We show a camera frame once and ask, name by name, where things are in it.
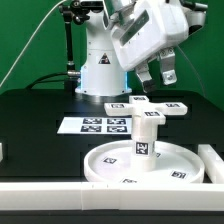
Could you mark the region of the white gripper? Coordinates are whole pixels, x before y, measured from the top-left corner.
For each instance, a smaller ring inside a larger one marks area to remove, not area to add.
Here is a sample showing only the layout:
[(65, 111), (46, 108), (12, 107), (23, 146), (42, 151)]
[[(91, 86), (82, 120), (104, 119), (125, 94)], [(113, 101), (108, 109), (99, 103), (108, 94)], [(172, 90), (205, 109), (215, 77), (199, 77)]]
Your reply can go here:
[(160, 73), (164, 85), (177, 81), (175, 52), (172, 48), (185, 41), (189, 28), (195, 25), (190, 16), (206, 15), (207, 4), (186, 0), (138, 0), (134, 5), (133, 21), (125, 28), (119, 23), (111, 30), (112, 43), (125, 71), (133, 70), (143, 91), (155, 90), (148, 63), (159, 51)]

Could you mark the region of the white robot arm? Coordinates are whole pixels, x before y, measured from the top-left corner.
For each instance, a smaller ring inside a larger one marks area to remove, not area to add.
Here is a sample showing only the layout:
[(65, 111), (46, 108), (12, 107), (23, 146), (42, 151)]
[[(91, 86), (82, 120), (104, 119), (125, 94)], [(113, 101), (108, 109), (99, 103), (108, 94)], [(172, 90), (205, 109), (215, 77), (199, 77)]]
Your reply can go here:
[(78, 0), (74, 20), (87, 26), (87, 60), (77, 91), (95, 99), (131, 91), (133, 71), (143, 91), (155, 89), (148, 64), (160, 63), (165, 85), (177, 82), (174, 48), (204, 26), (206, 4), (190, 0)]

